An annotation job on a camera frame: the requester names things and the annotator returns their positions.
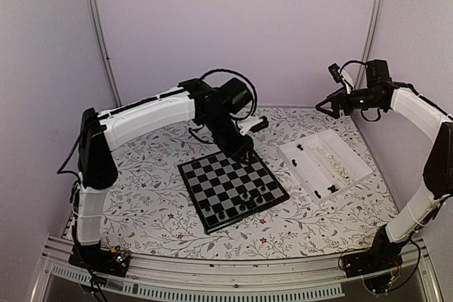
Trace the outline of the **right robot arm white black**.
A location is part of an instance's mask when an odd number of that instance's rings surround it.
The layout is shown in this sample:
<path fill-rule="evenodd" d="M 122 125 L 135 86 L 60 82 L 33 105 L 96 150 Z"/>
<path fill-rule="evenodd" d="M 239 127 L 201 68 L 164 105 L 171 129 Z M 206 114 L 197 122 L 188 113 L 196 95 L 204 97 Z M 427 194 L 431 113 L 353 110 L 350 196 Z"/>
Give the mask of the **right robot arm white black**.
<path fill-rule="evenodd" d="M 425 160 L 420 162 L 419 187 L 405 206 L 375 234 L 371 248 L 364 253 L 366 265 L 382 270 L 411 236 L 432 221 L 446 200 L 452 197 L 452 115 L 420 94 L 411 83 L 395 81 L 385 60 L 359 62 L 365 70 L 366 84 L 356 88 L 346 67 L 332 64 L 328 72 L 340 89 L 316 105 L 332 118 L 364 113 L 394 112 L 410 122 L 427 139 Z"/>

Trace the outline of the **black and grey chessboard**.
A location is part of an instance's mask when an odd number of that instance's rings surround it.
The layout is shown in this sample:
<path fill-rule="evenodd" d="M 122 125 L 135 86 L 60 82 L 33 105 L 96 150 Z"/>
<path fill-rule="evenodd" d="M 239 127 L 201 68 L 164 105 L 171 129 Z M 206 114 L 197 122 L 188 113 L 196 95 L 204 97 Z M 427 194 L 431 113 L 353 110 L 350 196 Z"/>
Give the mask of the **black and grey chessboard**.
<path fill-rule="evenodd" d="M 285 188 L 256 153 L 249 164 L 242 164 L 219 151 L 180 164 L 178 170 L 207 235 L 289 199 Z M 278 184 L 273 191 L 270 190 L 272 182 Z M 259 190 L 262 185 L 266 186 L 264 192 Z M 256 204 L 257 197 L 252 196 L 254 190 L 263 198 L 262 204 Z M 248 193 L 247 199 L 241 198 L 244 192 Z M 253 209 L 246 205 L 249 200 L 256 204 Z M 245 211 L 239 211 L 240 203 L 246 205 Z M 205 213 L 206 206 L 211 207 L 210 213 Z M 218 218 L 221 211 L 226 215 L 224 220 Z"/>

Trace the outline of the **white plastic compartment tray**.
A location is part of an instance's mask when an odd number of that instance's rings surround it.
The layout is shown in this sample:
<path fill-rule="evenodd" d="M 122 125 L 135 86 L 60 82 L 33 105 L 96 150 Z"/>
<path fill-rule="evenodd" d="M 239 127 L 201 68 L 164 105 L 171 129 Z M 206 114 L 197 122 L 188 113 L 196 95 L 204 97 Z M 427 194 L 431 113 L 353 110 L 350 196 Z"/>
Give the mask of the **white plastic compartment tray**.
<path fill-rule="evenodd" d="M 301 144 L 304 150 L 300 151 L 297 144 Z M 344 162 L 352 177 L 350 184 L 339 183 L 327 171 L 326 167 L 312 152 L 312 149 L 316 146 L 331 150 Z M 372 175 L 372 169 L 332 129 L 283 144 L 278 147 L 278 151 L 293 176 L 317 205 L 344 193 Z M 292 165 L 293 159 L 297 162 L 297 167 Z M 328 191 L 328 187 L 333 185 L 338 189 L 335 193 Z M 316 197 L 315 191 L 321 195 L 321 199 Z"/>

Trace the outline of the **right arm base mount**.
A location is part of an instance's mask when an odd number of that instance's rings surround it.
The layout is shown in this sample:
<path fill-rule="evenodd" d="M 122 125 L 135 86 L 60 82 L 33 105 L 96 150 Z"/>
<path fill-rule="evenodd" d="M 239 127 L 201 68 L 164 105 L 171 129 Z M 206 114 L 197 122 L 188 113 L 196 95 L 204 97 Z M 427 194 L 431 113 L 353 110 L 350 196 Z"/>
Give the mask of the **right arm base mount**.
<path fill-rule="evenodd" d="M 347 278 L 362 277 L 368 292 L 387 294 L 401 276 L 402 256 L 391 256 L 383 260 L 374 259 L 368 251 L 343 252 L 338 258 L 338 268 Z"/>

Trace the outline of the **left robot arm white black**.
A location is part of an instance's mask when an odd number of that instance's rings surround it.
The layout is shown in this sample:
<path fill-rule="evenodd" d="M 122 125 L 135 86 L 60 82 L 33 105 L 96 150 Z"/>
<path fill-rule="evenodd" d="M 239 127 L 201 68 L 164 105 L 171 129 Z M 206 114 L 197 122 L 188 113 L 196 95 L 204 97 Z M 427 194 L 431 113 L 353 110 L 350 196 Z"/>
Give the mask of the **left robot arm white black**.
<path fill-rule="evenodd" d="M 202 79 L 190 79 L 150 98 L 112 110 L 87 109 L 71 152 L 78 154 L 78 204 L 75 209 L 74 243 L 78 258 L 89 269 L 100 269 L 105 254 L 100 248 L 103 205 L 115 184 L 118 170 L 113 152 L 123 144 L 162 127 L 192 121 L 208 128 L 220 151 L 245 163 L 253 150 L 249 128 L 237 121 L 239 113 L 253 99 L 248 86 L 232 78 L 220 87 Z"/>

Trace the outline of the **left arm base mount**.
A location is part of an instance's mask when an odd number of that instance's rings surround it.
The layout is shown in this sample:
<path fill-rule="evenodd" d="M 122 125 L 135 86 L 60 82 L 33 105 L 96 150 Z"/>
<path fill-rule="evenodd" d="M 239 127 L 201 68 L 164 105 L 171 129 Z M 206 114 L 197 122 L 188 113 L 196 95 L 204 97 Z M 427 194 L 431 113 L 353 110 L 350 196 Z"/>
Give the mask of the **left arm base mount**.
<path fill-rule="evenodd" d="M 126 277 L 130 265 L 131 252 L 115 246 L 109 250 L 102 249 L 99 244 L 76 246 L 72 248 L 69 264 L 89 269 L 92 272 Z"/>

